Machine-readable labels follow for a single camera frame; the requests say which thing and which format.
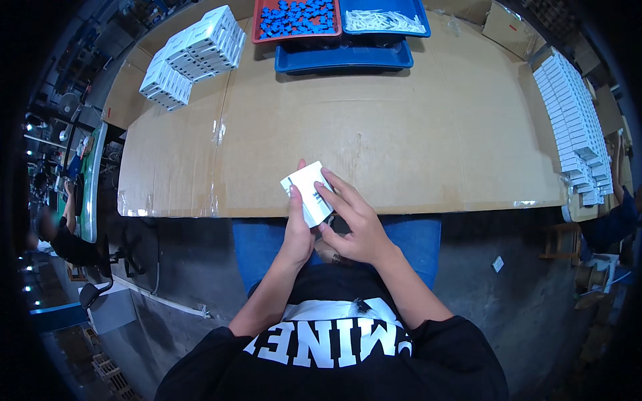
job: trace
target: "person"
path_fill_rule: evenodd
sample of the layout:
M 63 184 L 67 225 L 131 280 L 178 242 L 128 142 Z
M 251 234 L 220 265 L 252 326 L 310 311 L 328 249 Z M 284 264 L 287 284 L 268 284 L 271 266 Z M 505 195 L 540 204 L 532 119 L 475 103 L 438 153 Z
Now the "person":
M 593 252 L 606 253 L 610 245 L 620 242 L 638 227 L 639 214 L 642 212 L 642 185 L 638 187 L 633 197 L 620 183 L 624 158 L 624 143 L 622 137 L 618 135 L 611 163 L 613 195 L 618 201 L 618 206 L 611 209 L 605 216 L 579 223 L 583 237 L 580 250 L 582 260 L 589 260 Z
M 34 231 L 29 231 L 27 233 L 27 248 L 31 251 L 35 251 L 38 253 L 48 253 L 51 256 L 58 256 L 56 255 L 56 251 L 53 250 L 53 247 L 51 244 L 49 244 L 47 241 L 42 241 L 41 239 L 38 238 L 38 234 L 36 234 Z
M 88 243 L 75 236 L 76 230 L 76 202 L 73 184 L 65 181 L 67 203 L 58 224 L 54 224 L 51 211 L 47 205 L 38 210 L 34 227 L 41 241 L 48 242 L 56 254 L 71 264 L 78 266 L 100 266 L 105 261 L 98 253 L 95 244 Z
M 249 299 L 228 327 L 212 330 L 167 372 L 155 399 L 507 400 L 503 370 L 482 332 L 424 282 L 434 280 L 440 222 L 399 216 L 382 224 L 355 188 L 322 174 L 337 193 L 318 182 L 315 189 L 351 233 L 342 237 L 327 223 L 317 230 L 355 263 L 315 262 L 316 230 L 304 221 L 294 185 L 283 230 L 274 220 L 235 220 Z M 410 245 L 396 245 L 397 235 Z M 271 266 L 259 277 L 265 255 L 273 255 Z

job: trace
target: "wooden pallet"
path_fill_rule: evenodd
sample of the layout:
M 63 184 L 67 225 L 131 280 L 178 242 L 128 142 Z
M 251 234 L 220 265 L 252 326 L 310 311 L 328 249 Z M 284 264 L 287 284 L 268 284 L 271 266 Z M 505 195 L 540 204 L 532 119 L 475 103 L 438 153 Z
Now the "wooden pallet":
M 120 368 L 116 366 L 104 352 L 94 355 L 92 359 L 91 364 L 94 370 L 96 370 L 96 373 L 103 379 L 103 382 L 107 383 L 109 390 L 111 390 L 118 399 L 143 401 L 143 398 L 129 385 Z
M 91 362 L 92 366 L 94 367 L 94 370 L 96 370 L 96 373 L 103 378 L 103 377 L 111 377 L 117 373 L 120 373 L 120 368 L 112 361 L 107 361 L 103 363 L 97 363 L 92 361 Z
M 104 362 L 107 362 L 107 361 L 111 361 L 111 359 L 109 357 L 107 357 L 107 355 L 104 352 L 101 352 L 100 354 L 96 354 L 96 355 L 92 356 L 91 359 L 93 359 L 94 362 L 96 362 L 98 364 L 101 364 L 101 363 L 104 363 Z
M 115 375 L 110 376 L 109 381 L 105 380 L 105 382 L 107 382 L 107 386 L 116 395 L 122 395 L 123 393 L 126 393 L 127 391 L 132 389 L 132 387 L 127 382 L 127 379 L 125 379 L 125 376 L 123 376 L 121 372 L 118 372 Z

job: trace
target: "left hand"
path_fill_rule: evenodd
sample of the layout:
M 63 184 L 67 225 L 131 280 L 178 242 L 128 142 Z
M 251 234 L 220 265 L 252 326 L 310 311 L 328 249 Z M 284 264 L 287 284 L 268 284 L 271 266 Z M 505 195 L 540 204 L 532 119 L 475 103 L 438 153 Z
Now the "left hand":
M 299 160 L 297 170 L 306 166 L 304 159 Z M 282 263 L 300 269 L 310 259 L 315 247 L 316 235 L 303 218 L 303 199 L 296 185 L 290 186 L 290 205 L 288 207 L 288 224 L 285 228 L 283 245 L 277 256 Z
M 65 181 L 65 192 L 67 193 L 68 196 L 72 195 L 74 191 L 74 184 L 71 183 L 71 181 Z

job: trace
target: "table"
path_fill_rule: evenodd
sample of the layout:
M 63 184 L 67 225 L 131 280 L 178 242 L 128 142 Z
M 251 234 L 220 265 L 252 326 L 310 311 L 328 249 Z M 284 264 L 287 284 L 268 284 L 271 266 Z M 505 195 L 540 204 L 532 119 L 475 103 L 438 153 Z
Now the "table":
M 100 172 L 100 160 L 105 147 L 108 124 L 104 121 L 91 133 L 94 139 L 94 146 L 89 154 L 83 157 L 80 172 L 85 178 L 83 192 L 83 209 L 80 216 L 76 217 L 76 223 L 80 227 L 80 237 L 90 243 L 95 243 L 98 238 L 96 230 L 96 200 L 98 197 L 98 175 Z M 62 217 L 65 208 L 65 201 L 62 199 L 63 191 L 58 192 L 58 216 Z
M 530 66 L 428 13 L 400 73 L 289 77 L 250 42 L 240 67 L 196 84 L 173 113 L 145 100 L 146 51 L 118 72 L 103 119 L 126 123 L 123 216 L 275 217 L 300 157 L 320 160 L 380 214 L 561 206 L 566 188 Z M 147 64 L 151 59 L 147 53 Z

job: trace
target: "right hand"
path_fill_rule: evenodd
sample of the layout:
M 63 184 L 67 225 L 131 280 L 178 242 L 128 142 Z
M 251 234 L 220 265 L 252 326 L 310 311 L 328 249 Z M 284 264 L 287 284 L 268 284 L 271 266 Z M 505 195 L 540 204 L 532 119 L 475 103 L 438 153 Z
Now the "right hand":
M 325 179 L 338 190 L 339 195 L 329 191 L 322 183 L 315 188 L 350 227 L 351 233 L 339 236 L 326 223 L 319 225 L 323 240 L 341 256 L 357 262 L 376 265 L 398 250 L 386 235 L 374 209 L 359 195 L 359 192 L 326 168 L 321 169 Z

